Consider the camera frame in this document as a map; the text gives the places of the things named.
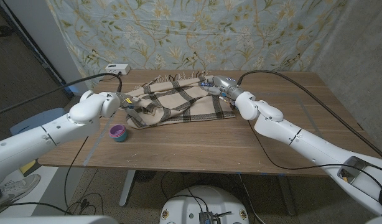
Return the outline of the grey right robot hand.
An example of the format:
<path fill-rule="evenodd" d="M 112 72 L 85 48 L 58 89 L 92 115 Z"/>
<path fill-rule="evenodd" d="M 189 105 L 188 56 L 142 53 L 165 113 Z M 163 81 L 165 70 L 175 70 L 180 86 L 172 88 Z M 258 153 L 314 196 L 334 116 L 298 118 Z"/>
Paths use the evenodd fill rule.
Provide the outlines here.
<path fill-rule="evenodd" d="M 231 100 L 236 100 L 244 92 L 235 79 L 222 75 L 208 78 L 200 84 L 200 88 L 211 95 L 223 96 Z"/>

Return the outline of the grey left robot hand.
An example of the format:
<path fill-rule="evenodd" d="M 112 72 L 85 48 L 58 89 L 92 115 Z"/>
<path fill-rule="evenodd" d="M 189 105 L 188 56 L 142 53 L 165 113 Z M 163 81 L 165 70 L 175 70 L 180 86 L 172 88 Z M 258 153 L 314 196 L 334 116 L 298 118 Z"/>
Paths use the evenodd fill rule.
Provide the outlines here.
<path fill-rule="evenodd" d="M 117 92 L 116 94 L 120 100 L 120 108 L 134 109 L 136 104 L 140 102 L 140 99 L 136 96 L 131 96 L 122 92 Z"/>

